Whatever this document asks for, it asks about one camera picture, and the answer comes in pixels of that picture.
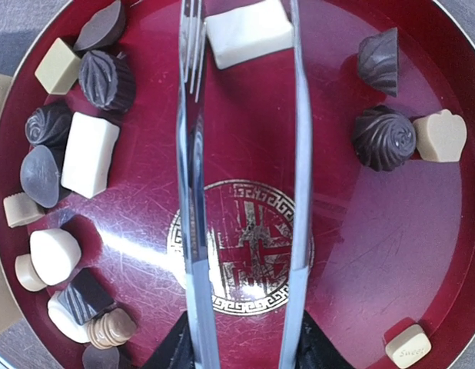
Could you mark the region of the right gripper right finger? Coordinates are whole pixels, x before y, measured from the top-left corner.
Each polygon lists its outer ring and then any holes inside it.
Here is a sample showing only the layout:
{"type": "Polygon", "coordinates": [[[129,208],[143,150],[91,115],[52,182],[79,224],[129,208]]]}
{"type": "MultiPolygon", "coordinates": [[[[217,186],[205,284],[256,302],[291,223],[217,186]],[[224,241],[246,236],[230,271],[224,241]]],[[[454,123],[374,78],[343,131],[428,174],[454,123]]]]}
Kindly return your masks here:
{"type": "Polygon", "coordinates": [[[297,368],[351,369],[307,311],[304,312],[297,347],[297,368]]]}

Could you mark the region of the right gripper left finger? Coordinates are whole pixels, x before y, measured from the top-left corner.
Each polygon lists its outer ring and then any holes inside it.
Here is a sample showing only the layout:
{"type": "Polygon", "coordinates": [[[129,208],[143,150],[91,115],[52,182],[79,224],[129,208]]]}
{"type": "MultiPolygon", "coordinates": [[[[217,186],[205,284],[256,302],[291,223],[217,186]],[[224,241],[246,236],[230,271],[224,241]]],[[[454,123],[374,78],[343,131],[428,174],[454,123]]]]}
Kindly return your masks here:
{"type": "Polygon", "coordinates": [[[149,357],[143,368],[195,369],[194,352],[186,311],[149,357]]]}

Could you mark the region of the dark swirl chocolate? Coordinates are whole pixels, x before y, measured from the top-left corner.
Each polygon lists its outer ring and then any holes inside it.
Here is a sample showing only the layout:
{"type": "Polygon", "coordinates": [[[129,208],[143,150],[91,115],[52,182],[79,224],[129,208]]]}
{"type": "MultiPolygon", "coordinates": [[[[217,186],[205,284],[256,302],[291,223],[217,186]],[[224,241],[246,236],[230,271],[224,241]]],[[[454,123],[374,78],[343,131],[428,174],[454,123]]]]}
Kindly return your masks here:
{"type": "Polygon", "coordinates": [[[375,171],[393,171],[412,157],[417,137],[408,118],[378,105],[355,118],[351,143],[362,165],[375,171]]]}

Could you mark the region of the metal serving tongs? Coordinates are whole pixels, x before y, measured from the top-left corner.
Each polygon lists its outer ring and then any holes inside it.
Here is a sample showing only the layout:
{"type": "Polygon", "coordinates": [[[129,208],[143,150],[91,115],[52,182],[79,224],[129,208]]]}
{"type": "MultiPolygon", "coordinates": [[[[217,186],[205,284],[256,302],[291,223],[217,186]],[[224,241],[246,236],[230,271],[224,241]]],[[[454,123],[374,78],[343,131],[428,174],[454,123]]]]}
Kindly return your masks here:
{"type": "MultiPolygon", "coordinates": [[[[176,149],[181,236],[186,273],[186,305],[194,362],[197,368],[220,366],[218,336],[209,279],[207,222],[204,199],[204,87],[206,23],[203,1],[183,1],[178,34],[178,114],[176,149]]],[[[293,368],[309,273],[313,123],[304,70],[299,6],[291,2],[294,27],[296,143],[294,223],[289,274],[289,301],[284,320],[279,366],[293,368]]]]}

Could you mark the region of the round red tray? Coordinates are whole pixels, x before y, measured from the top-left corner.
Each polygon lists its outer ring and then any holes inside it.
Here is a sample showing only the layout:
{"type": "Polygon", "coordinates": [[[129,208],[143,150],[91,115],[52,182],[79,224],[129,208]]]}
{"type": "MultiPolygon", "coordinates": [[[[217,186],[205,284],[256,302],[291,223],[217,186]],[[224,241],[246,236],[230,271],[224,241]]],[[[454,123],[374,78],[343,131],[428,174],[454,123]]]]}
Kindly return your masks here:
{"type": "MultiPolygon", "coordinates": [[[[115,146],[108,190],[73,194],[12,229],[2,200],[19,188],[27,117],[50,102],[34,71],[56,38],[71,41],[104,2],[75,2],[45,29],[13,81],[0,119],[0,257],[39,340],[62,366],[83,346],[49,320],[49,291],[28,292],[14,261],[32,231],[61,226],[82,265],[138,322],[122,347],[141,366],[180,316],[175,127],[177,1],[129,2],[120,50],[137,98],[115,146]]],[[[302,1],[301,39],[314,119],[314,259],[307,312],[358,368],[391,368],[384,345],[412,324],[432,344],[420,368],[446,368],[475,335],[475,46],[434,1],[302,1]],[[398,96],[357,74],[359,44],[398,29],[398,96]],[[414,157],[392,172],[360,164],[354,119],[384,104],[410,118],[442,109],[467,123],[458,162],[414,157]]],[[[224,368],[275,368],[291,244],[294,76],[291,51],[208,66],[205,173],[211,241],[220,248],[217,326],[224,368]]]]}

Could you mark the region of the white rectangular chocolate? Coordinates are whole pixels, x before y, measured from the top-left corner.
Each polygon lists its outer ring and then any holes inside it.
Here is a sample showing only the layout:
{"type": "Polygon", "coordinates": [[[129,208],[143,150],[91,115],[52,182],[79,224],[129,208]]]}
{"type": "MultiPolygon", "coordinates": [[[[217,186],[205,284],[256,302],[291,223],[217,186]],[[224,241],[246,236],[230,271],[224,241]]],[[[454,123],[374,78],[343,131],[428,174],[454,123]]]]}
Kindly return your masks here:
{"type": "Polygon", "coordinates": [[[294,28],[280,1],[235,8],[205,22],[220,70],[293,47],[294,28]]]}

